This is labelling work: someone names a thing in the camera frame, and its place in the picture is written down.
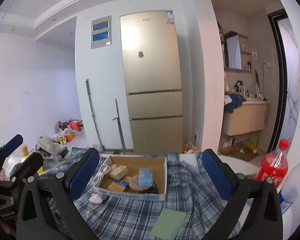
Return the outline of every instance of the clear plastic bottle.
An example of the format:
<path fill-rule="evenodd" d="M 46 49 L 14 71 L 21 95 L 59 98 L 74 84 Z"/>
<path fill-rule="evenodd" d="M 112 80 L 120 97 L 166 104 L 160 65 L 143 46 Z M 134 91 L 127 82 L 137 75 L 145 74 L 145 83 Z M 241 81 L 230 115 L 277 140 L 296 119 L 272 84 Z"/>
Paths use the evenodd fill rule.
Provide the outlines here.
<path fill-rule="evenodd" d="M 288 173 L 288 146 L 289 142 L 287 140 L 280 140 L 278 148 L 264 157 L 260 170 L 256 175 L 256 180 L 265 180 L 267 177 L 271 177 L 274 180 L 275 187 L 279 187 Z"/>
<path fill-rule="evenodd" d="M 284 214 L 300 195 L 300 163 L 290 172 L 278 195 Z"/>

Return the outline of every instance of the refrigerator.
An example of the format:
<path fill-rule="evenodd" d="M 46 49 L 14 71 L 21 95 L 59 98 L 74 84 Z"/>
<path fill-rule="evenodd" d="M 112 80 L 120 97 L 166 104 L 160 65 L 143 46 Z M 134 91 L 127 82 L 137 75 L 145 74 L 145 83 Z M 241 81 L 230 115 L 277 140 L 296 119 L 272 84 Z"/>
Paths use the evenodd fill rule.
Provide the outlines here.
<path fill-rule="evenodd" d="M 172 11 L 121 16 L 124 82 L 134 152 L 182 152 L 182 86 Z"/>

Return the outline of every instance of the green notebook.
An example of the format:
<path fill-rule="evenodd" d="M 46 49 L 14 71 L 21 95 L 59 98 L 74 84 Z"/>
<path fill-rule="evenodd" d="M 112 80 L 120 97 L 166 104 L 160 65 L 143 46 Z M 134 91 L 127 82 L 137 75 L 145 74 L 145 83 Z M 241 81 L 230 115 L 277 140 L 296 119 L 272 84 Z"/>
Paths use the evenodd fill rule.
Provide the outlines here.
<path fill-rule="evenodd" d="M 164 240 L 173 240 L 179 233 L 182 223 L 186 219 L 186 212 L 164 208 L 161 211 L 150 235 Z"/>

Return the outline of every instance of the screw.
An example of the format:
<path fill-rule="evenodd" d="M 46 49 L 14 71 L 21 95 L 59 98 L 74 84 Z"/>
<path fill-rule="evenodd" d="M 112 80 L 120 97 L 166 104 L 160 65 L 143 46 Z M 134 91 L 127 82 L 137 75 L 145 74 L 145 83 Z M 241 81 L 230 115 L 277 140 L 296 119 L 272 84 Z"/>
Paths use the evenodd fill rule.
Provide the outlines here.
<path fill-rule="evenodd" d="M 61 178 L 64 177 L 64 175 L 65 174 L 63 172 L 58 172 L 57 175 L 56 175 L 56 177 L 57 177 L 57 179 L 61 179 Z"/>
<path fill-rule="evenodd" d="M 268 177 L 268 178 L 266 178 L 266 182 L 268 182 L 268 183 L 272 183 L 273 182 L 273 179 L 272 178 L 270 178 L 270 177 Z"/>
<path fill-rule="evenodd" d="M 237 178 L 238 178 L 238 179 L 245 179 L 246 176 L 243 175 L 242 173 L 237 173 Z"/>
<path fill-rule="evenodd" d="M 34 181 L 34 176 L 28 178 L 28 182 L 32 182 L 32 181 Z"/>

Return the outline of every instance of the shelf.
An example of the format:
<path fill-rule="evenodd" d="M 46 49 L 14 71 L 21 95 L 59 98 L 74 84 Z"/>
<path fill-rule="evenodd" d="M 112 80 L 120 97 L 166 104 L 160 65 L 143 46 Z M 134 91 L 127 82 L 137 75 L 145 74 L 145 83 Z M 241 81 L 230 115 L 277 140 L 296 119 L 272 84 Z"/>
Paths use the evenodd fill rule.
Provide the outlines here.
<path fill-rule="evenodd" d="M 254 72 L 254 70 L 252 70 L 252 69 L 238 69 L 238 68 L 229 68 L 229 67 L 225 67 L 225 71 L 248 72 L 248 73 L 253 73 Z"/>
<path fill-rule="evenodd" d="M 251 53 L 251 52 L 248 52 L 248 51 L 242 51 L 242 50 L 240 50 L 240 52 L 241 52 L 241 53 L 244 53 L 244 54 L 252 55 L 252 53 Z"/>

